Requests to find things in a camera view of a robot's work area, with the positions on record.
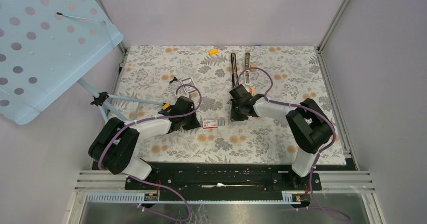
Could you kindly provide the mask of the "white beige stapler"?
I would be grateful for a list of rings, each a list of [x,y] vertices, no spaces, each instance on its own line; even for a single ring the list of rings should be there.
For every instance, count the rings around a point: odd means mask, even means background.
[[[250,68],[251,64],[250,64],[250,52],[245,52],[245,57],[244,57],[244,81],[246,85],[250,85],[251,81],[250,81]]]

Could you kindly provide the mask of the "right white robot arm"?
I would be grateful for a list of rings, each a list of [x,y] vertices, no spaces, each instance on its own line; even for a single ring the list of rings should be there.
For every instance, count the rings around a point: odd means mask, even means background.
[[[244,121],[249,117],[271,118],[287,122],[299,147],[289,175],[290,186],[301,190],[309,183],[322,146],[336,139],[335,129],[317,103],[310,98],[300,104],[268,100],[263,94],[251,95],[243,85],[230,90],[231,119]]]

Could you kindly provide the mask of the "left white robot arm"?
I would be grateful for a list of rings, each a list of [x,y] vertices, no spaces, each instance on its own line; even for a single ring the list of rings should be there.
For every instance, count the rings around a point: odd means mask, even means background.
[[[156,176],[151,172],[151,165],[133,156],[137,141],[199,127],[193,100],[181,96],[174,105],[164,105],[152,118],[136,121],[109,119],[89,147],[88,154],[110,173],[136,177],[143,189],[151,189],[156,184]]]

